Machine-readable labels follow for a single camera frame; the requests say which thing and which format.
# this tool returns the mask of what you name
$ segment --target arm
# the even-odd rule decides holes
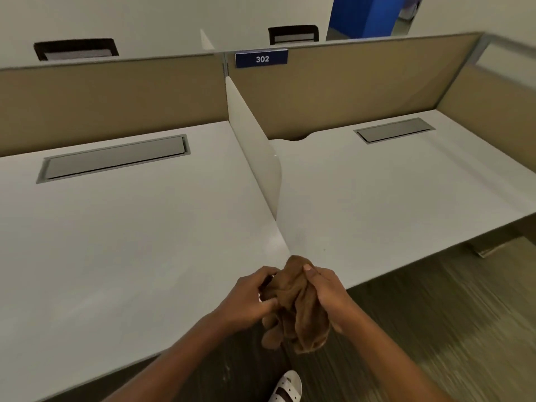
[[[191,372],[224,338],[247,329],[278,308],[276,298],[259,302],[258,290],[266,277],[276,272],[277,268],[264,266],[238,279],[215,311],[104,402],[171,401]]]
[[[333,327],[345,334],[392,402],[453,402],[346,292],[332,270],[305,265]]]

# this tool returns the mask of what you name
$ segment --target hand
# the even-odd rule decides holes
[[[303,270],[309,282],[316,288],[318,301],[326,310],[333,328],[342,333],[342,327],[359,306],[348,295],[334,271],[310,265],[304,265]]]
[[[277,268],[263,266],[251,275],[238,278],[234,288],[213,312],[231,333],[251,327],[279,308],[277,298],[264,302],[259,300],[260,285],[266,277],[278,271]]]

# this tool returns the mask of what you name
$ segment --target blue sign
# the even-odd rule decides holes
[[[286,65],[288,49],[268,49],[235,53],[236,68],[253,66]]]

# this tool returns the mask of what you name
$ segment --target white sandal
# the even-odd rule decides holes
[[[288,398],[283,398],[280,395],[281,392],[288,395]],[[292,402],[300,402],[301,396],[302,384],[300,376],[296,371],[290,370],[285,372],[281,379],[279,379],[268,402],[286,402],[286,399],[291,400]]]

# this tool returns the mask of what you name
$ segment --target forearm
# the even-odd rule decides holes
[[[218,315],[206,315],[177,343],[104,402],[170,401],[201,360],[229,334]]]
[[[342,329],[391,402],[453,402],[357,305]]]

